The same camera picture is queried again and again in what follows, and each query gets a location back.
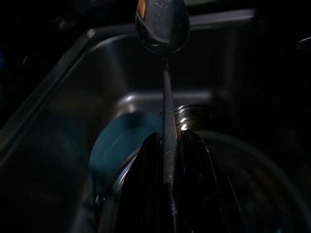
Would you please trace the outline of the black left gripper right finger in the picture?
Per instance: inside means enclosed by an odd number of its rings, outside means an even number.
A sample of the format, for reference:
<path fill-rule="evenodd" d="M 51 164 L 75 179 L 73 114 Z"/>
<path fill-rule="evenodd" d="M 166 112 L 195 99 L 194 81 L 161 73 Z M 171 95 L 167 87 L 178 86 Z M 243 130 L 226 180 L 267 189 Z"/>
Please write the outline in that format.
<path fill-rule="evenodd" d="M 188 233 L 244 233 L 246 224 L 231 181 L 196 133 L 181 132 L 180 214 Z"/>

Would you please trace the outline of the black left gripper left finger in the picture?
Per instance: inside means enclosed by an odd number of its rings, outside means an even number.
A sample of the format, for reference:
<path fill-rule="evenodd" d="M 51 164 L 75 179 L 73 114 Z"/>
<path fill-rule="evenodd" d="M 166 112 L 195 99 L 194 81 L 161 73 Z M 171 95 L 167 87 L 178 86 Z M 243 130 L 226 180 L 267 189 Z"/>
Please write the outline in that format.
<path fill-rule="evenodd" d="M 145 138 L 122 185 L 120 233 L 172 233 L 174 221 L 163 183 L 161 135 Z"/>

